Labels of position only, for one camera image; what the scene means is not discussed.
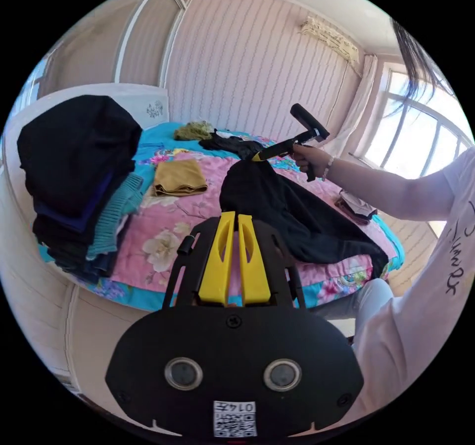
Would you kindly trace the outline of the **person's right hand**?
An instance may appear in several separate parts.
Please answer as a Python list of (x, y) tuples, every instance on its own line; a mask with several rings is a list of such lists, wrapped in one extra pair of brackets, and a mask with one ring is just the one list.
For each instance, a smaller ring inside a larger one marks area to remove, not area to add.
[(316, 147), (295, 144), (291, 155), (301, 172), (313, 171), (316, 178), (327, 179), (335, 158)]

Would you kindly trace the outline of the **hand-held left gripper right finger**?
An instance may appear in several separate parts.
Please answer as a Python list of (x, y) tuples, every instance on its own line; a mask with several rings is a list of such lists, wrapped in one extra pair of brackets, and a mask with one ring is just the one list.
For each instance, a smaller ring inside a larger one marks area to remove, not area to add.
[(252, 217), (238, 215), (238, 248), (243, 304), (266, 304), (271, 298)]

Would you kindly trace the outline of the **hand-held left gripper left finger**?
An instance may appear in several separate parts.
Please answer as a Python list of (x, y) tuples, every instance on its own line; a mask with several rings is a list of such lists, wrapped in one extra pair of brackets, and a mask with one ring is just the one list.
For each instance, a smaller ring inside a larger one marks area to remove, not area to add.
[(201, 302), (227, 302), (233, 257), (235, 213), (219, 218), (198, 296)]

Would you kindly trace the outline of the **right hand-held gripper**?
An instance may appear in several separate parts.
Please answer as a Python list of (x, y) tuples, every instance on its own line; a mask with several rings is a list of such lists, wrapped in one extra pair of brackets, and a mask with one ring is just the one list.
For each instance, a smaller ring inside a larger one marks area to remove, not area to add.
[(251, 159), (253, 162), (266, 161), (274, 157), (285, 157), (293, 154), (294, 146), (308, 146), (311, 141), (322, 141), (322, 129), (311, 129), (303, 132), (291, 139), (279, 142), (264, 148), (262, 151), (256, 153)]

